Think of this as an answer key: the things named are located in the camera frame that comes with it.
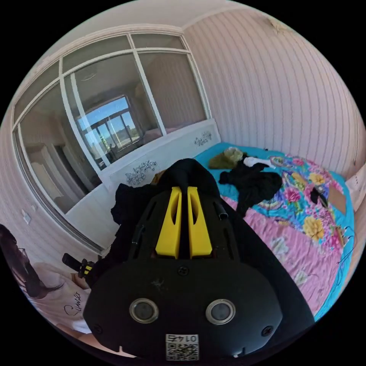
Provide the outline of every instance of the white bed frame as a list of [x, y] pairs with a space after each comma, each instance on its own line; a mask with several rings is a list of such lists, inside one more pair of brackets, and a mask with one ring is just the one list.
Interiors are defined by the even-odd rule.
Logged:
[[80, 200], [66, 217], [82, 234], [107, 250], [119, 228], [110, 210], [121, 183], [133, 187], [148, 184], [156, 173], [177, 160], [193, 158], [219, 142], [221, 137], [214, 119], [151, 141], [105, 168], [99, 174], [102, 184]]

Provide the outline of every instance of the long dark hair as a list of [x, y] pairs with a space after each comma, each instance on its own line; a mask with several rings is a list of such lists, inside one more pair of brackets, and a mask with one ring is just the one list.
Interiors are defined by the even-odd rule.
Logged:
[[63, 284], [55, 287], [46, 287], [44, 285], [29, 261], [21, 260], [21, 256], [24, 255], [17, 247], [14, 235], [2, 224], [0, 224], [0, 248], [4, 253], [5, 260], [8, 262], [14, 277], [29, 297], [41, 299], [49, 292], [56, 291], [63, 286]]

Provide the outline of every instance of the screw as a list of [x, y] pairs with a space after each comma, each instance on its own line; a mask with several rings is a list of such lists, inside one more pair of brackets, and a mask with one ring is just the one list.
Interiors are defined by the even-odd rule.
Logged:
[[262, 337], [268, 337], [273, 332], [273, 326], [269, 325], [262, 330]]
[[93, 329], [97, 334], [102, 334], [103, 333], [103, 329], [99, 324], [95, 324]]
[[182, 266], [182, 267], [178, 268], [178, 274], [180, 276], [186, 276], [188, 274], [188, 272], [189, 272], [189, 269], [187, 267]]

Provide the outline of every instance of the wall outlet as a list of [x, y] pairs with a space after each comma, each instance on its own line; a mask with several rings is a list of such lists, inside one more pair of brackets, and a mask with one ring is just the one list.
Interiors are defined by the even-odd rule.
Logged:
[[22, 210], [22, 215], [23, 215], [24, 221], [27, 223], [27, 225], [29, 225], [29, 223], [31, 221], [31, 217], [24, 210]]

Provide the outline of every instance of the olive green cloth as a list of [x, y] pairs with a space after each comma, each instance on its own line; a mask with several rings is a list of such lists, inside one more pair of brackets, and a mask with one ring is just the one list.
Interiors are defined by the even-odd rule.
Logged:
[[238, 148], [230, 147], [224, 150], [221, 154], [214, 156], [209, 161], [209, 169], [234, 169], [238, 161], [247, 153]]

